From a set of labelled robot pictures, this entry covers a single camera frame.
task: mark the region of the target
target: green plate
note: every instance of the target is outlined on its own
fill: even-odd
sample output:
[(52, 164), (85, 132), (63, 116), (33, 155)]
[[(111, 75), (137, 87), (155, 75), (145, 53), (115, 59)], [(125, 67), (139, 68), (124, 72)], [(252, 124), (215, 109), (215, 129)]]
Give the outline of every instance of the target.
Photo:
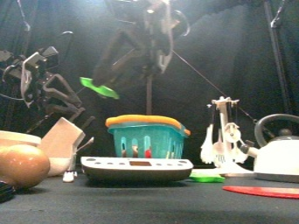
[(92, 89), (95, 92), (97, 92), (100, 95), (104, 95), (105, 97), (111, 97), (113, 99), (119, 99), (119, 95), (117, 95), (117, 92), (115, 90), (112, 90), (111, 88), (105, 87), (105, 86), (99, 86), (96, 87), (93, 84), (92, 84), (92, 79), (89, 78), (84, 78), (84, 77), (79, 77), (79, 81), (80, 81), (80, 84)]
[(224, 179), (219, 174), (192, 173), (189, 179), (201, 183), (223, 183)]

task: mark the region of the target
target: green lid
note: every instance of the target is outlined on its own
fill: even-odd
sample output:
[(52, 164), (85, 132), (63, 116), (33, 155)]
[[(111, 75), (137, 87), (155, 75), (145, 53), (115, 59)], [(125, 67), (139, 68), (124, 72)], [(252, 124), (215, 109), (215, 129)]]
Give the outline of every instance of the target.
[(89, 78), (84, 78), (84, 77), (79, 77), (79, 80), (80, 80), (80, 84), (92, 89), (95, 92), (97, 92), (100, 95), (104, 95), (105, 97), (111, 97), (113, 99), (119, 99), (119, 95), (117, 95), (117, 92), (115, 90), (112, 90), (111, 88), (105, 87), (105, 86), (99, 86), (96, 87), (93, 84), (92, 84), (92, 79)]

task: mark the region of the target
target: bowl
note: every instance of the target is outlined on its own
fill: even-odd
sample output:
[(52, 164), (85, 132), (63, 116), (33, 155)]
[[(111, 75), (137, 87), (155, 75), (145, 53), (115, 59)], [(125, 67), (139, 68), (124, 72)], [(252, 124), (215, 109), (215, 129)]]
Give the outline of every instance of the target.
[(37, 147), (41, 138), (19, 132), (0, 130), (0, 148), (9, 147), (16, 144), (27, 144)]
[(48, 172), (48, 177), (60, 176), (71, 167), (69, 157), (49, 157), (51, 160), (51, 170)]

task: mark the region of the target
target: red cutting board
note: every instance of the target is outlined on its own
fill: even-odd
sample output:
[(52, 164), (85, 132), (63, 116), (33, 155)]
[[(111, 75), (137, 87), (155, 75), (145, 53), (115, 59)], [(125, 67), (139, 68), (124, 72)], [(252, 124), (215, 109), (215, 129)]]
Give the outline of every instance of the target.
[(299, 199), (299, 188), (224, 185), (222, 189), (234, 193), (244, 193), (264, 197)]

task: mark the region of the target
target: kettle lid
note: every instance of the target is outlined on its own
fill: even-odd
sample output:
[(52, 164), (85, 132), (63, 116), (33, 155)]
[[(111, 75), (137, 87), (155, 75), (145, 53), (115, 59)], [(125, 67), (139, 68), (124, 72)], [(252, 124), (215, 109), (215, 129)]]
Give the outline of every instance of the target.
[(280, 129), (279, 136), (271, 139), (270, 142), (280, 140), (299, 140), (299, 136), (292, 136), (292, 131), (290, 129)]

